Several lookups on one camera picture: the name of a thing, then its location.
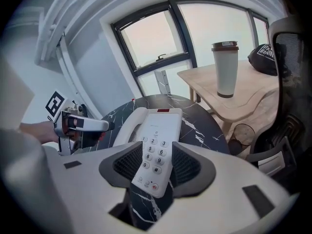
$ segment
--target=round table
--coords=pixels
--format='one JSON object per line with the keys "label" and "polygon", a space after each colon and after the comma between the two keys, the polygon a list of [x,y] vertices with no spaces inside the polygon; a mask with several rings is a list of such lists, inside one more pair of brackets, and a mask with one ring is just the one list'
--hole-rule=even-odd
{"label": "round table", "polygon": [[[196,102],[175,95],[153,95],[130,101],[106,115],[103,120],[115,123],[115,129],[108,132],[104,139],[88,151],[112,147],[122,125],[138,107],[148,109],[180,108],[183,111],[179,142],[200,146],[229,154],[225,137],[214,118]],[[173,187],[169,181],[164,197],[154,198],[131,184],[130,199],[133,221],[136,227],[147,230],[159,220],[173,202]]]}

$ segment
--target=window frame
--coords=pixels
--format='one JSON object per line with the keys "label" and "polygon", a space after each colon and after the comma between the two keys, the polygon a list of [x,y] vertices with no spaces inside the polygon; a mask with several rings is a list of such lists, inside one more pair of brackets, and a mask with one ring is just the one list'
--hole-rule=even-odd
{"label": "window frame", "polygon": [[[184,60],[190,60],[192,64],[192,68],[197,68],[197,61],[196,61],[196,56],[195,56],[195,51],[194,51],[194,46],[192,43],[192,38],[191,34],[187,28],[187,24],[184,20],[184,17],[182,15],[181,10],[178,7],[178,4],[186,4],[186,3],[207,3],[207,4],[216,4],[216,5],[222,5],[222,6],[227,6],[239,10],[243,10],[247,12],[247,15],[249,16],[249,20],[251,23],[251,28],[252,28],[252,33],[253,33],[253,43],[254,46],[257,47],[259,45],[259,40],[258,40],[258,34],[257,34],[257,29],[255,26],[255,21],[254,18],[257,18],[259,20],[262,20],[265,22],[267,29],[269,28],[269,23],[268,19],[261,14],[249,9],[249,8],[244,8],[240,5],[236,5],[230,2],[225,2],[225,1],[219,1],[219,0],[168,0],[165,2],[157,3],[145,8],[142,8],[140,10],[137,10],[124,18],[120,19],[119,21],[112,23],[111,28],[114,32],[115,38],[118,42],[118,45],[122,51],[122,54],[128,64],[128,67],[130,69],[130,72],[133,76],[133,78],[136,81],[136,84],[142,94],[142,96],[145,96],[137,77],[149,73],[151,71],[157,70],[159,68],[184,61]],[[172,57],[164,58],[160,61],[155,61],[151,64],[148,64],[144,67],[141,67],[137,69],[134,60],[131,56],[131,53],[127,47],[127,44],[122,36],[121,31],[125,29],[126,27],[136,23],[137,21],[144,19],[145,17],[151,16],[153,14],[157,14],[159,12],[163,11],[169,11],[176,29],[178,31],[178,34],[180,36],[181,44],[184,53],[178,54]],[[196,95],[196,101],[200,102],[200,96]]]}

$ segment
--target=travel mug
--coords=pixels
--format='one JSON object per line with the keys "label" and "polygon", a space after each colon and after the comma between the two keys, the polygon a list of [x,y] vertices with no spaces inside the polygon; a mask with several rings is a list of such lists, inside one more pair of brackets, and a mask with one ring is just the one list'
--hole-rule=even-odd
{"label": "travel mug", "polygon": [[216,68],[217,94],[223,98],[231,98],[234,95],[237,66],[238,46],[237,41],[223,41],[213,44]]}

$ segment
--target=telephone handset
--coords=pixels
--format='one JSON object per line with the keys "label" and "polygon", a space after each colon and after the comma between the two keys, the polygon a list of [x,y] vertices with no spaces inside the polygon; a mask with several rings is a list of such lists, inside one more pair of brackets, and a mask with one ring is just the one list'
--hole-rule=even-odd
{"label": "telephone handset", "polygon": [[142,141],[142,165],[132,183],[163,197],[172,171],[172,142],[179,140],[183,112],[179,108],[137,108],[124,122],[113,146]]}

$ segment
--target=wooden desk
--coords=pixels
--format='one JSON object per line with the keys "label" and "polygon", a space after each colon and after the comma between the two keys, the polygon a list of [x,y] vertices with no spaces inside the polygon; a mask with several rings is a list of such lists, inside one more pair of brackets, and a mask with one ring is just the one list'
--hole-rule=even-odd
{"label": "wooden desk", "polygon": [[260,101],[278,90],[278,78],[256,71],[247,60],[238,61],[237,81],[234,96],[222,98],[217,95],[215,65],[178,72],[178,75],[198,93],[223,120],[224,135],[233,122],[252,115]]}

